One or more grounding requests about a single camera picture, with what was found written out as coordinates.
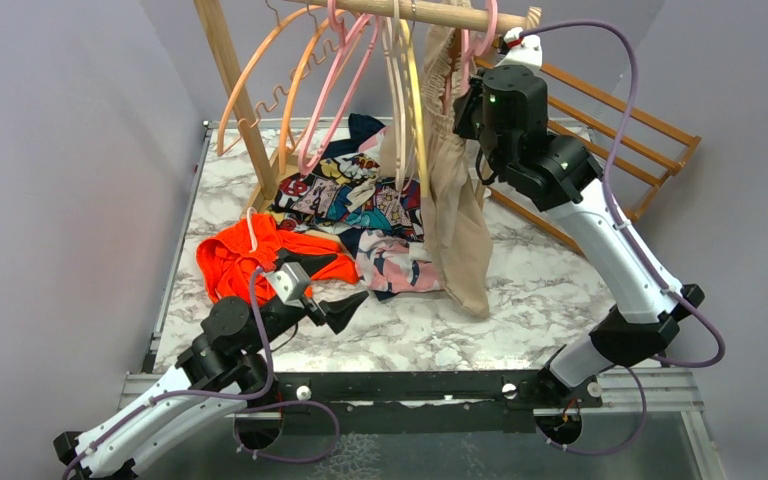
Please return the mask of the beige shorts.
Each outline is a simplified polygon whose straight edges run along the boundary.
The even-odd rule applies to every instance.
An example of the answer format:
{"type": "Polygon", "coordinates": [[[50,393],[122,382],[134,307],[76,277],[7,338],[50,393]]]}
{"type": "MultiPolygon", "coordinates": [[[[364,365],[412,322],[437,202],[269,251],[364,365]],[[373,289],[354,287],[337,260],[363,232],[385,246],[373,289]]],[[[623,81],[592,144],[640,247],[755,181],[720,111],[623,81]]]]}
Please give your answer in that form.
{"type": "Polygon", "coordinates": [[[429,27],[419,80],[430,196],[421,201],[421,219],[441,286],[464,311],[486,318],[493,242],[474,193],[466,141],[453,132],[453,95],[463,84],[459,46],[459,30],[429,27]]]}

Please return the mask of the orange mesh shorts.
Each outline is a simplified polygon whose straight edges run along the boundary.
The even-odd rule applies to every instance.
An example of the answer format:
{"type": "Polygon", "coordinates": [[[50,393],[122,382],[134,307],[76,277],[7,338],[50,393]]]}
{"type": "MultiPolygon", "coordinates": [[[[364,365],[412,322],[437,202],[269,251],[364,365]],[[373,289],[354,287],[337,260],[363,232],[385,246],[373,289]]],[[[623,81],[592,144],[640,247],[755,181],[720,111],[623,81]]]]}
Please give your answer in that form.
{"type": "Polygon", "coordinates": [[[313,280],[359,282],[354,261],[343,252],[339,243],[282,230],[271,215],[253,213],[205,239],[196,249],[196,261],[210,301],[217,303],[225,297],[237,296],[249,302],[249,282],[253,272],[258,267],[266,272],[273,271],[282,249],[306,256],[334,254],[336,259],[312,274],[313,280]]]}

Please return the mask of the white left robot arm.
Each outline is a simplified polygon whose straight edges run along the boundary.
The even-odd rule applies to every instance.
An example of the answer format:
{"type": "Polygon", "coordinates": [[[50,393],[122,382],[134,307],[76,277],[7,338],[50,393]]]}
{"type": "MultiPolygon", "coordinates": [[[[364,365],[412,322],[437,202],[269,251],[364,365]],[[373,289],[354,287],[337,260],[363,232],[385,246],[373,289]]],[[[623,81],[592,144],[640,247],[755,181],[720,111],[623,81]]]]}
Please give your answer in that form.
{"type": "Polygon", "coordinates": [[[202,332],[159,379],[109,419],[53,442],[64,479],[136,479],[151,464],[210,422],[230,414],[314,408],[339,422],[311,396],[284,400],[272,341],[305,319],[341,333],[367,300],[366,291],[318,302],[308,295],[311,276],[335,255],[282,250],[272,270],[257,267],[241,296],[215,303],[202,332]]]}

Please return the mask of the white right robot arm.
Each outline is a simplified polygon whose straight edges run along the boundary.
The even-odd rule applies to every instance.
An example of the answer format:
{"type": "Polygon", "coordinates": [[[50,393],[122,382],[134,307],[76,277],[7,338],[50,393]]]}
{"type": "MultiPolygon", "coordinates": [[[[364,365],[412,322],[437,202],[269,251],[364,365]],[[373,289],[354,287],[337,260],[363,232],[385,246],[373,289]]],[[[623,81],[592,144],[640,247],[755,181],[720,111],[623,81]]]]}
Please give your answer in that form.
{"type": "Polygon", "coordinates": [[[490,179],[513,187],[555,221],[615,300],[604,320],[540,369],[539,398],[560,407],[596,374],[664,352],[704,293],[670,274],[643,244],[605,194],[603,169],[584,141],[549,130],[545,81],[524,65],[483,70],[470,78],[454,109],[455,133],[479,142],[490,179]]]}

